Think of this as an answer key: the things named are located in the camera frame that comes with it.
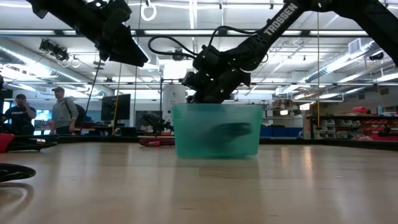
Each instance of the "man with backpack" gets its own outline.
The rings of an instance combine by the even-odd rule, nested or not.
[[[85,111],[69,97],[65,97],[65,89],[56,87],[52,90],[57,102],[52,107],[52,128],[57,134],[72,134],[75,127],[84,123]]]

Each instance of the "computer monitor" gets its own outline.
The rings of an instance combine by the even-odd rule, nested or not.
[[[118,112],[116,120],[130,119],[130,99],[131,95],[119,95]],[[107,96],[102,98],[101,120],[113,121],[116,109],[116,96]]]

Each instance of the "storage rack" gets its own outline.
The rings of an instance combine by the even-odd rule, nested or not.
[[[379,141],[398,141],[395,136],[378,136],[385,128],[391,128],[392,134],[398,134],[398,116],[320,116],[320,130],[316,129],[316,116],[307,116],[307,119],[310,120],[311,139],[359,139],[369,136]]]

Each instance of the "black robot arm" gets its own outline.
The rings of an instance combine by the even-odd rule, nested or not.
[[[354,20],[398,65],[398,19],[378,0],[285,0],[267,25],[236,48],[220,52],[203,46],[193,61],[198,72],[187,73],[182,84],[197,92],[189,103],[222,103],[240,84],[250,85],[256,69],[271,45],[305,11],[334,11]]]
[[[101,60],[144,66],[148,61],[143,51],[131,38],[129,26],[131,9],[124,0],[26,0],[33,12],[43,19],[53,14],[68,24],[77,34],[85,36],[99,50]]]

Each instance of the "table surface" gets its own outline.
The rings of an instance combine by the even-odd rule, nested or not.
[[[63,144],[0,154],[31,179],[0,184],[6,223],[391,223],[398,153],[261,146],[251,159],[179,159],[172,147]]]

